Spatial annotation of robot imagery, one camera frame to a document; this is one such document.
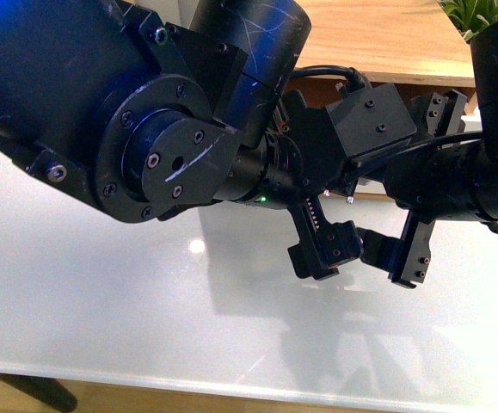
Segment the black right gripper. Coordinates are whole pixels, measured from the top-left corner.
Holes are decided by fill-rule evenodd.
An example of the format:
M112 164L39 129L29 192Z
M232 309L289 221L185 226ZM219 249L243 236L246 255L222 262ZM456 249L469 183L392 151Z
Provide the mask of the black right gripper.
M409 113L417 126L411 142L420 143L461 132L466 96L454 89L444 95L436 92L411 100ZM416 287L426 277L431 252L429 241L435 221L421 211L432 202L426 197L432 186L422 181L427 160L436 146L401 155L380 173L387 195L408 211L402 235L387 237L372 230L360 230L363 255L360 260L387 272L390 282L400 287Z

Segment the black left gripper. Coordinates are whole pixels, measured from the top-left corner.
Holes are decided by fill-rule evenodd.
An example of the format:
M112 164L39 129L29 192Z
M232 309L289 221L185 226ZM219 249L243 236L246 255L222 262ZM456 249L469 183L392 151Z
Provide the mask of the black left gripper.
M298 243L287 249L288 255L299 279L324 280L356 259L354 222L329 222L319 201L319 195L338 180L345 161L325 108L309 107L302 93L293 89L280 99L279 109L286 122L282 137L288 144L288 167L294 179L287 210L298 234Z

